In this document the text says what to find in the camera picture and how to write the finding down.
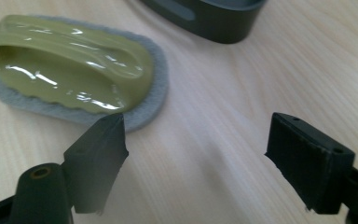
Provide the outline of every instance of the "wooden table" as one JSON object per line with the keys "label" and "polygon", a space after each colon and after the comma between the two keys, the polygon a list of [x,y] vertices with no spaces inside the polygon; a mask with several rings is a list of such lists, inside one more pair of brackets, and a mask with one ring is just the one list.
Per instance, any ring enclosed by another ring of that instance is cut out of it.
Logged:
{"label": "wooden table", "polygon": [[[165,51],[170,89],[158,117],[127,135],[102,216],[80,223],[344,223],[307,212],[264,156],[271,114],[306,120],[356,153],[358,1],[269,0],[244,41],[222,45],[140,1],[0,0],[8,14],[64,16],[146,35]],[[0,200],[18,177],[62,153],[87,127],[0,102]]]}

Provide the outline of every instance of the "gray scouring pad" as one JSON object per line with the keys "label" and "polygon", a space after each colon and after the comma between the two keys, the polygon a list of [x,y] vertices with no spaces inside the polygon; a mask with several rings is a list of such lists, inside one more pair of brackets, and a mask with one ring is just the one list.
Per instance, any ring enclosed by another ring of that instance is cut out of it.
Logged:
{"label": "gray scouring pad", "polygon": [[[154,60],[154,79],[149,93],[143,101],[132,110],[124,113],[126,132],[136,131],[149,123],[162,108],[168,91],[168,65],[162,49],[151,39],[131,32],[121,31],[101,25],[90,24],[84,21],[74,21],[66,18],[38,16],[51,21],[64,21],[73,25],[82,25],[94,30],[102,30],[112,35],[122,35],[143,45]],[[19,109],[51,116],[58,119],[67,119],[73,122],[92,125],[107,114],[91,114],[82,109],[72,109],[59,104],[46,103],[36,97],[24,96],[8,88],[0,80],[0,100]]]}

